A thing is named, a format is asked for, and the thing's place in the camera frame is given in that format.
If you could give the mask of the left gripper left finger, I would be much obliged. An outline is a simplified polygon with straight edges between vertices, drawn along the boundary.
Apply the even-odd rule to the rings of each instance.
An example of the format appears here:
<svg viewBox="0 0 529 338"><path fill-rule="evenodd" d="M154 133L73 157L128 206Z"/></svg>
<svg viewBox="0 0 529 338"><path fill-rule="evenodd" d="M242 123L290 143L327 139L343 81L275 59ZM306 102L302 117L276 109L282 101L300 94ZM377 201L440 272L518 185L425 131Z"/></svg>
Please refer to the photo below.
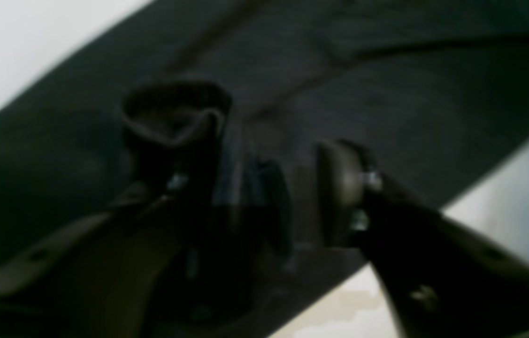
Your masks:
<svg viewBox="0 0 529 338"><path fill-rule="evenodd" d="M0 267L0 338L138 338L161 273L182 250L208 176L141 182L103 212Z"/></svg>

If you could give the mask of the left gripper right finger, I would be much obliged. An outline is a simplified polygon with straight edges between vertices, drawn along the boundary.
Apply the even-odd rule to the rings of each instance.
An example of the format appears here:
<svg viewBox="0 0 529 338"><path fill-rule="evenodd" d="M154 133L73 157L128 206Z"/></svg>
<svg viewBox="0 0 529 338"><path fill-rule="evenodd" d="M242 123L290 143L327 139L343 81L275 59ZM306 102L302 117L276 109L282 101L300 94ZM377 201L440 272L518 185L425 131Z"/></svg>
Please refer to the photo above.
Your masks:
<svg viewBox="0 0 529 338"><path fill-rule="evenodd" d="M425 207L346 140L316 145L323 240L372 264L404 338L529 338L529 265Z"/></svg>

